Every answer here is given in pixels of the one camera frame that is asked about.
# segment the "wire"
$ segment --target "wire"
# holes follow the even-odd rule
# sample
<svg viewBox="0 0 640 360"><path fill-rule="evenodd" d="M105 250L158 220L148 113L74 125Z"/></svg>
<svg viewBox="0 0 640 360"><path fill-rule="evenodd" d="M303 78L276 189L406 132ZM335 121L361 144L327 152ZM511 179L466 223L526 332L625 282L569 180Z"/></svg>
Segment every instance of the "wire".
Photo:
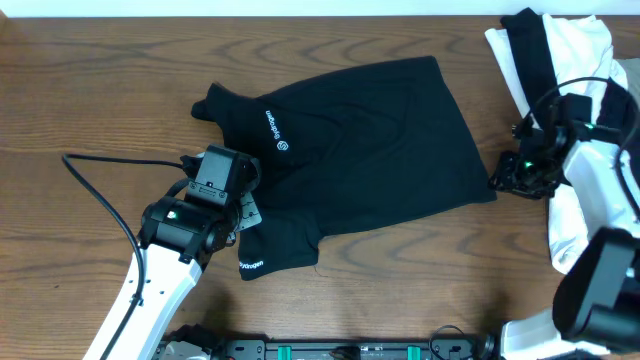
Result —
<svg viewBox="0 0 640 360"><path fill-rule="evenodd" d="M113 206L111 206L111 204L109 204L107 199L105 199L98 192L98 190L96 190L91 184L89 184L89 182L82 175L80 175L80 173L73 167L73 165L71 165L71 162L69 161L69 159L105 161L105 162L115 162L115 163L123 163L123 164L166 165L166 166L177 167L179 169L182 169L182 165L168 162L168 161L121 159L121 158L109 158L109 157L101 157L101 156L80 155L80 154L62 155L62 162L64 163L64 166L66 166L67 170L69 170L71 175L73 175L73 177L75 177L76 180L78 180L78 182L82 184L82 186L84 186L85 189L87 189L91 193L91 195L93 195L98 200L98 202L105 207L105 209L107 209L107 211L111 214L111 216L113 216L113 218L116 220L118 225L120 225L124 233L127 235L129 242L131 243L131 247L133 248L133 253L136 257L136 262L138 263L138 285L136 287L136 292L133 294L133 297L131 298L131 305L129 305L129 308L127 309L127 312L122 318L120 325L118 326L116 331L113 333L113 336L111 337L111 341L109 341L109 344L107 345L104 352L102 353L102 356L100 357L101 360L106 360L109 357L109 354L111 353L111 350L115 346L116 342L118 341L120 334L122 333L125 326L127 325L127 322L129 322L129 319L131 318L131 314L133 314L133 311L135 310L136 306L138 306L138 304L140 303L140 300L142 300L142 289L144 287L144 281L145 281L145 271L144 271L144 264L142 260L142 252L140 251L140 246L138 245L138 241L136 240L136 237L133 235L133 232L131 231L127 223L124 221L122 216L120 216L118 211L116 211L116 209Z"/></svg>
<svg viewBox="0 0 640 360"><path fill-rule="evenodd" d="M577 83L577 82L582 82L582 81L599 81L599 82L604 82L604 83L607 83L607 84L613 83L612 80L605 79L605 78L599 78L599 77L595 77L595 76L585 76L585 77L580 77L580 78L576 78L576 79L573 79L573 80L565 81L565 82L563 82L561 84L558 84L558 85L552 87L546 93L544 93L536 101L535 105L532 108L529 109L529 112L527 112L527 115L525 115L524 119L529 118L529 116L531 116L534 112L537 112L538 108L540 107L542 102L544 102L549 96L551 96L555 91L559 90L561 87L567 86L567 85L570 85L570 84L573 84L573 83ZM618 178L618 182L620 183L620 186L622 187L622 191L624 192L624 195L627 198L627 201L629 202L629 205L631 205L631 208L633 209L633 213L634 213L634 215L636 217L636 221L640 221L640 206L638 205L638 202L636 201L636 199L634 198L633 194L631 193L631 190L629 189L629 185L627 184L627 181L624 178L624 175L622 174L622 161L621 161L622 153L627 149L627 147L629 147L631 142L634 140L634 138L636 136L636 132L638 130L638 127L640 127L640 110L639 110L638 104L636 104L636 106L635 106L635 108L633 110L635 110L635 113L636 113L636 118L635 118L634 123L633 123L633 128L629 131L629 133L627 134L625 139L620 144L620 147L618 148L618 152L615 155L616 161L614 163L614 169L615 169L615 172L616 172L616 177Z"/></svg>
<svg viewBox="0 0 640 360"><path fill-rule="evenodd" d="M440 354L438 354L438 351L435 351L433 349L433 338L436 337L436 335L438 335L440 333L440 331L445 330L445 329L454 329L457 330L460 334L462 334L462 336L464 337L465 340L467 340L467 342L471 345L471 348L473 348L473 342L471 342L471 340L469 340L469 338L467 337L467 335L460 330L459 327L455 326L455 325L444 325L438 328L438 330L436 330L431 337L429 338L429 351L431 351L431 355L437 357L439 360L445 360L442 356L440 356Z"/></svg>

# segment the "gray cloth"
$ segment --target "gray cloth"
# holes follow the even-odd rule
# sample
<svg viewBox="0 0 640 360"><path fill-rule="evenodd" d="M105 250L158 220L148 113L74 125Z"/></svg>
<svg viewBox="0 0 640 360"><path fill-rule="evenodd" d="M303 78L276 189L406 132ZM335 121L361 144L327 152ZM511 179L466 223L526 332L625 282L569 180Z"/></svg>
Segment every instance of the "gray cloth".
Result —
<svg viewBox="0 0 640 360"><path fill-rule="evenodd" d="M627 83L629 83L629 92L636 104L640 105L640 59L618 60L627 73Z"/></svg>

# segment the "wooden tabletop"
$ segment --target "wooden tabletop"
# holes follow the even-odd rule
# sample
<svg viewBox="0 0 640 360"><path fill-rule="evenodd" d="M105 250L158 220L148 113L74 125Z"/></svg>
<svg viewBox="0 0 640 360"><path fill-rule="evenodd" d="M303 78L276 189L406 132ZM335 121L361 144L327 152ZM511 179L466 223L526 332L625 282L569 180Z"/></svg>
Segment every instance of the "wooden tabletop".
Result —
<svg viewBox="0 0 640 360"><path fill-rule="evenodd" d="M605 17L616 58L640 18ZM518 111L484 31L498 17L20 19L0 34L0 358L76 359L129 267L122 230L63 152L177 160L221 143L190 116L213 81L247 96L361 64L434 55L489 172ZM181 173L77 162L134 231ZM243 282L216 253L171 322L294 338L482 332L550 306L545 203L499 194L379 230L326 238L316 267Z"/></svg>

